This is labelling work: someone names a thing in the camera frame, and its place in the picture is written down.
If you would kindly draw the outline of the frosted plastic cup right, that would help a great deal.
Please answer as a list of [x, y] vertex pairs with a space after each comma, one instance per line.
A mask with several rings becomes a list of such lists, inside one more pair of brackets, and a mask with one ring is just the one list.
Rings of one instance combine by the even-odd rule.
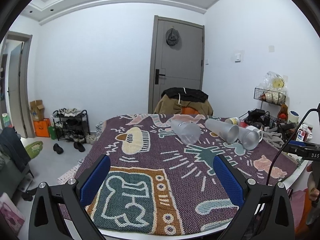
[[259, 134], [256, 131], [239, 127], [238, 139], [246, 150], [253, 150], [259, 144]]

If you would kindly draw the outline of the frosted plastic cup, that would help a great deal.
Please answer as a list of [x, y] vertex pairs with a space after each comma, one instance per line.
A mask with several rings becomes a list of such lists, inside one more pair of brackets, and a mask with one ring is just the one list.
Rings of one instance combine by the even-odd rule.
[[238, 139], [246, 150], [253, 150], [259, 144], [259, 134], [256, 131], [239, 127]]
[[185, 145], [195, 144], [201, 135], [200, 127], [191, 121], [173, 120], [171, 129]]
[[238, 139], [239, 126], [237, 125], [232, 125], [220, 120], [207, 119], [205, 122], [205, 127], [218, 135], [228, 144], [232, 144]]

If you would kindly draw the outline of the frosted plastic cup middle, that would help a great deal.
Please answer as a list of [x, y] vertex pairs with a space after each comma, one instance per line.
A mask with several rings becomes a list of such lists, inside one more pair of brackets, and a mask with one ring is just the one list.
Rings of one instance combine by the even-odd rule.
[[205, 122], [205, 127], [218, 135], [228, 144], [232, 144], [238, 139], [239, 126], [237, 125], [232, 125], [220, 120], [207, 119]]

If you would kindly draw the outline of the frosted plastic cup left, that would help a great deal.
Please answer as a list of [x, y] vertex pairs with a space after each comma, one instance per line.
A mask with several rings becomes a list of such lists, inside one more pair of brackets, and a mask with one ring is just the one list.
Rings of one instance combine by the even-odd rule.
[[200, 127], [191, 121], [173, 120], [171, 129], [185, 145], [195, 144], [201, 135]]

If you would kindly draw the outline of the grey towel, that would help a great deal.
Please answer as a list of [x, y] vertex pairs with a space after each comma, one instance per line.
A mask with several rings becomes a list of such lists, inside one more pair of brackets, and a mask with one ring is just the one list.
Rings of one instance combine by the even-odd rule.
[[282, 134], [276, 132], [263, 132], [263, 140], [277, 149], [281, 149], [285, 144]]

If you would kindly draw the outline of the brown teddy bear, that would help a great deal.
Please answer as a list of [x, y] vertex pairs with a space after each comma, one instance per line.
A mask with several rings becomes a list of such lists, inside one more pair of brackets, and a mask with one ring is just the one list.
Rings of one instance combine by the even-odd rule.
[[282, 104], [280, 106], [280, 111], [279, 111], [279, 113], [277, 115], [277, 118], [279, 120], [287, 121], [288, 120], [288, 116], [289, 116], [289, 114], [288, 114], [288, 106], [286, 104]]

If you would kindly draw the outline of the black shoe on floor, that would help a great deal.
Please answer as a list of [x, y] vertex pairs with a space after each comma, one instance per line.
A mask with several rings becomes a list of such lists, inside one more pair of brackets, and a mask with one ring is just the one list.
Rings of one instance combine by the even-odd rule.
[[57, 154], [62, 154], [64, 152], [63, 148], [60, 147], [58, 144], [54, 144], [53, 151]]

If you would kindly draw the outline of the black device on stand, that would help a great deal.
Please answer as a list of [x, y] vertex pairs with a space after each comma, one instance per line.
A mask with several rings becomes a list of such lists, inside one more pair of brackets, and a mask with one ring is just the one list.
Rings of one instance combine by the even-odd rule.
[[244, 119], [247, 125], [254, 126], [255, 128], [261, 129], [270, 126], [270, 113], [262, 109], [254, 109], [248, 111], [247, 117]]

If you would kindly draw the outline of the lemon label white can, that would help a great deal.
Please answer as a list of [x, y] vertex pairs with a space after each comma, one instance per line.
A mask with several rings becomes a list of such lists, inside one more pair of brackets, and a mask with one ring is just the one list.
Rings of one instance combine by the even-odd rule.
[[241, 121], [238, 117], [228, 118], [225, 120], [225, 122], [228, 124], [237, 125], [237, 126], [241, 124]]

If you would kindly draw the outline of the black shoe rack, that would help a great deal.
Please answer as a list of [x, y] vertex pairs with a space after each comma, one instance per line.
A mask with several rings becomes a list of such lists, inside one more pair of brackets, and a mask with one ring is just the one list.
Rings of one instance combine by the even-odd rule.
[[57, 140], [86, 143], [86, 138], [91, 132], [85, 109], [61, 108], [55, 110], [51, 117]]

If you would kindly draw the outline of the green slipper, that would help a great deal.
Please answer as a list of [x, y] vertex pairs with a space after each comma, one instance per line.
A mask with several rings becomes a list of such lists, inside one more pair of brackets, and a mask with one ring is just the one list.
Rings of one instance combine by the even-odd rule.
[[31, 159], [34, 159], [43, 150], [43, 142], [42, 141], [33, 142], [33, 143], [25, 146], [25, 150], [28, 153], [29, 157]]

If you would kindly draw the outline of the purple patterned woven blanket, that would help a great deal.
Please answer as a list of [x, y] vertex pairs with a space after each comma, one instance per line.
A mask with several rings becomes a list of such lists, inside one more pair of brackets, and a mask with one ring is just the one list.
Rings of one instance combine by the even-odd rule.
[[[199, 140], [185, 145], [173, 120], [191, 121]], [[108, 119], [77, 174], [108, 155], [111, 169], [86, 211], [97, 228], [159, 236], [201, 233], [232, 220], [229, 200], [213, 169], [222, 154], [246, 178], [276, 184], [291, 176], [297, 162], [262, 141], [253, 150], [228, 144], [205, 128], [203, 115], [134, 114]]]

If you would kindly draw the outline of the grey sofa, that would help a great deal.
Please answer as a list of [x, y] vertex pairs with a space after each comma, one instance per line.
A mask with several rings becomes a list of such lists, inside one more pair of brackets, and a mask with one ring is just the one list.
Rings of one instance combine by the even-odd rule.
[[18, 186], [29, 173], [32, 177], [27, 151], [14, 128], [6, 127], [1, 131], [1, 194], [6, 193], [12, 198]]

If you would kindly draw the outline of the cardboard box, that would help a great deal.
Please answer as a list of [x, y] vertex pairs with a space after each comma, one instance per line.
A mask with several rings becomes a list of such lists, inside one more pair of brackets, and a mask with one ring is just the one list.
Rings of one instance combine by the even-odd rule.
[[44, 119], [44, 105], [42, 100], [30, 102], [30, 113], [33, 121], [42, 121]]

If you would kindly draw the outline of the chair with brown jacket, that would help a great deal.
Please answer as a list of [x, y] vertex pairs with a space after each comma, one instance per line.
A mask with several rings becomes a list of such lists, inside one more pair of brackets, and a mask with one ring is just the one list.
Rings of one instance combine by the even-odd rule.
[[208, 95], [199, 89], [173, 87], [166, 89], [157, 103], [155, 114], [202, 114], [213, 116]]

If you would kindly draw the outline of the grey door with lock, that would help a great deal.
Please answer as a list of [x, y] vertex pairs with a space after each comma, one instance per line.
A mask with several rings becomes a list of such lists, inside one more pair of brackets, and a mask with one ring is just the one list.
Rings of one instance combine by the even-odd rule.
[[[177, 45], [166, 43], [175, 28]], [[204, 25], [155, 16], [151, 45], [148, 112], [152, 113], [164, 90], [172, 87], [201, 89], [204, 71]]]

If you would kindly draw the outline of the open grey side door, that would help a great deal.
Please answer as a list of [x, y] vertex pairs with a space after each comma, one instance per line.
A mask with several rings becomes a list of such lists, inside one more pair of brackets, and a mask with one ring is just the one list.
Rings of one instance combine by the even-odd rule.
[[1, 42], [1, 128], [35, 137], [28, 100], [28, 63], [32, 36], [8, 31]]

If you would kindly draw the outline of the grey cap on door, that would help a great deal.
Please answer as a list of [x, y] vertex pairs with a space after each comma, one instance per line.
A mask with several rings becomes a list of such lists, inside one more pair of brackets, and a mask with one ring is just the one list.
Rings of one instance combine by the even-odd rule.
[[180, 40], [180, 34], [175, 28], [170, 28], [165, 35], [166, 43], [169, 46], [175, 46]]

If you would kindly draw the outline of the white wall switch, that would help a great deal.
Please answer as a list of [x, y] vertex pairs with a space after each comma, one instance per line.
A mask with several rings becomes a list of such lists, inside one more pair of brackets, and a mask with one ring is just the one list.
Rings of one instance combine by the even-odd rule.
[[235, 63], [241, 62], [241, 53], [240, 53], [240, 52], [235, 53], [235, 55], [234, 55], [234, 62], [235, 62]]

